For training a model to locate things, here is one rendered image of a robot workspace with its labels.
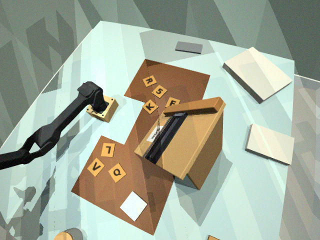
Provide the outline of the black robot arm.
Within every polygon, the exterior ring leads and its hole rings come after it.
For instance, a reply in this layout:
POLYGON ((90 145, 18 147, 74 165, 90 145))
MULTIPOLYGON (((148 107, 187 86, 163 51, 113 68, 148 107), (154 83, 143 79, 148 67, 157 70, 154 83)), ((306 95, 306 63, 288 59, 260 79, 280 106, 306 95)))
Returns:
POLYGON ((29 164, 35 158, 47 154, 58 143, 61 132, 86 106, 91 105, 92 110, 102 114, 109 105, 104 100, 103 89, 92 81, 83 82, 77 91, 78 97, 51 124, 40 127, 18 151, 0 154, 0 170, 29 164), (29 153, 34 143, 40 150, 29 153))

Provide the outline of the grey cylinder with tan lid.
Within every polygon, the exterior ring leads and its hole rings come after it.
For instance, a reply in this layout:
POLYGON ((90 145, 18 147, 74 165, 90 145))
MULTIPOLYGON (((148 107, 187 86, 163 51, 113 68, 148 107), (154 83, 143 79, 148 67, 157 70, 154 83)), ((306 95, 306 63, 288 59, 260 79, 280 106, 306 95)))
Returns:
POLYGON ((53 240, 84 240, 81 230, 71 228, 57 234, 53 240))

